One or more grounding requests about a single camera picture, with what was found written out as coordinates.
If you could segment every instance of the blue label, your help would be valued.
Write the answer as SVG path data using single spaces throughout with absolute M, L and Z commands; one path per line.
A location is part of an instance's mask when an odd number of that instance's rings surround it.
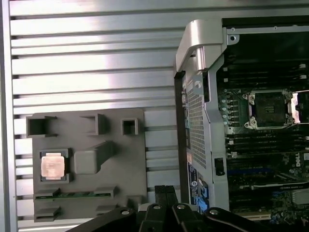
M 196 169 L 188 163 L 188 181 L 189 181 L 189 194 L 190 204 L 197 204 L 198 197 L 198 179 Z

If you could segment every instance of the motherboard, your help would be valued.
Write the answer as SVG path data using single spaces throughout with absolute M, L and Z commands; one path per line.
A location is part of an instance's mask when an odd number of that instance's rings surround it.
M 308 64 L 225 64 L 217 86 L 230 210 L 270 224 L 306 224 Z

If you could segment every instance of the horizontal metal slat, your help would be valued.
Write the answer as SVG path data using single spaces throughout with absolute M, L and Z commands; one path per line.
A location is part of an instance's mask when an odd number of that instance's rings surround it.
M 147 172 L 147 187 L 156 185 L 180 185 L 179 170 Z
M 66 103 L 86 103 L 86 102 L 111 102 L 128 100 L 147 100 L 147 99 L 168 99 L 174 98 L 174 90 L 132 90 L 123 92 L 95 92 L 95 93 L 64 93 L 31 96 L 26 98 L 17 98 L 13 100 L 14 106 L 31 105 L 52 105 Z
M 91 218 L 79 218 L 79 219 L 63 219 L 49 222 L 34 222 L 34 220 L 20 220 L 18 221 L 18 228 L 27 230 L 28 228 L 36 229 L 40 227 L 55 227 L 55 226 L 65 226 L 65 225 L 78 225 L 89 221 Z
M 16 195 L 33 195 L 33 179 L 16 180 Z
M 177 145 L 176 130 L 147 131 L 145 138 L 146 147 Z
M 252 17 L 263 16 L 287 16 L 307 15 L 308 8 L 292 9 L 262 9 L 262 10 L 230 10 L 205 12 L 177 12 L 157 14 L 124 14 L 88 17 L 23 19 L 11 21 L 11 34 L 36 35 L 59 34 L 91 31 L 120 31 L 140 29 L 184 29 L 190 21 L 195 19 Z
M 15 115 L 31 115 L 34 113 L 44 113 L 44 112 L 103 110 L 103 109 L 139 108 L 139 107 L 143 108 L 143 107 L 160 107 L 160 106 L 174 106 L 174 105 L 175 105 L 174 99 L 75 103 L 75 104 L 62 104 L 62 105 L 15 107 L 14 114 Z
M 176 51 L 72 55 L 12 60 L 13 75 L 172 67 Z
M 146 111 L 145 126 L 146 127 L 158 127 L 158 126 L 176 126 L 176 111 Z
M 159 166 L 178 166 L 178 151 L 165 150 L 165 151 L 147 151 L 146 152 L 146 167 L 159 167 Z M 16 166 L 18 168 L 25 166 L 32 166 L 32 159 L 17 159 Z M 24 175 L 22 171 L 27 171 L 29 174 L 30 169 L 20 169 L 19 173 Z M 19 179 L 16 181 L 17 196 L 25 196 L 33 194 L 33 180 L 32 179 Z
M 257 7 L 257 6 L 282 6 L 282 5 L 307 5 L 308 1 L 229 1 L 229 0 L 187 0 L 177 1 L 132 1 L 126 0 L 18 0 L 11 1 L 11 15 L 50 15 L 72 14 L 88 12 L 123 12 L 123 11 L 149 11 L 149 10 L 174 10 L 174 9 L 201 9 L 201 8 L 229 8 L 229 7 Z
M 78 45 L 62 45 L 62 46 L 36 46 L 12 48 L 12 55 L 38 55 L 38 54 L 61 54 L 74 52 L 95 52 L 95 51 L 118 51 L 118 50 L 133 50 L 133 49 L 162 49 L 162 48 L 177 48 L 180 43 L 180 38 L 174 40 L 162 41 L 140 41 L 127 43 L 103 43 L 103 44 L 78 44 Z
M 15 163 L 16 163 L 16 167 L 32 166 L 32 159 L 31 158 L 16 159 Z
M 113 33 L 103 35 L 74 35 L 74 36 L 44 36 L 39 38 L 12 39 L 12 48 L 73 45 L 73 44 L 114 44 L 128 42 L 156 42 L 180 40 L 183 31 L 150 31 L 135 33 Z
M 147 168 L 178 167 L 178 158 L 146 160 Z
M 177 167 L 177 166 L 178 166 L 178 158 L 150 159 L 146 161 L 147 168 Z M 33 175 L 33 168 L 17 167 L 16 175 Z
M 68 231 L 78 225 L 69 225 L 69 226 L 57 226 L 57 227 L 41 227 L 41 228 L 36 228 L 35 232 L 65 232 Z M 29 231 L 27 229 L 19 229 L 18 232 L 25 232 Z
M 36 75 L 13 79 L 13 94 L 166 87 L 174 85 L 172 77 L 172 71 Z
M 145 143 L 146 147 L 176 146 L 177 132 L 176 130 L 147 131 Z M 32 154 L 32 139 L 15 139 L 15 154 Z
M 164 159 L 164 158 L 178 158 L 178 150 L 167 150 L 167 151 L 147 151 L 146 159 Z
M 144 116 L 145 116 L 145 127 L 163 127 L 163 126 L 176 125 L 175 110 L 145 111 Z M 14 134 L 15 135 L 26 134 L 25 118 L 14 119 Z
M 32 175 L 33 169 L 32 167 L 21 167 L 21 168 L 16 168 L 15 172 L 16 172 L 16 175 Z
M 176 190 L 176 194 L 177 194 L 177 198 L 180 199 L 180 190 Z M 154 192 L 148 192 L 148 199 L 149 199 L 149 202 L 154 203 L 155 202 L 155 193 Z M 17 215 L 19 217 L 32 216 L 33 214 L 34 214 L 33 200 L 18 200 L 17 201 Z

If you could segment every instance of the dell logo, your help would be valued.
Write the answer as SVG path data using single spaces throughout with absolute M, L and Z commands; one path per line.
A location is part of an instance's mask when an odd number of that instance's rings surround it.
M 300 154 L 299 153 L 295 155 L 295 160 L 296 160 L 296 167 L 300 167 Z

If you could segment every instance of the mesh grille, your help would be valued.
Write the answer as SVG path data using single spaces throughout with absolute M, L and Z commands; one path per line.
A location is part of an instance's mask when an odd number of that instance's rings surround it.
M 193 89 L 187 93 L 189 104 L 190 143 L 193 159 L 206 168 L 204 125 L 203 125 L 203 97 L 193 93 Z

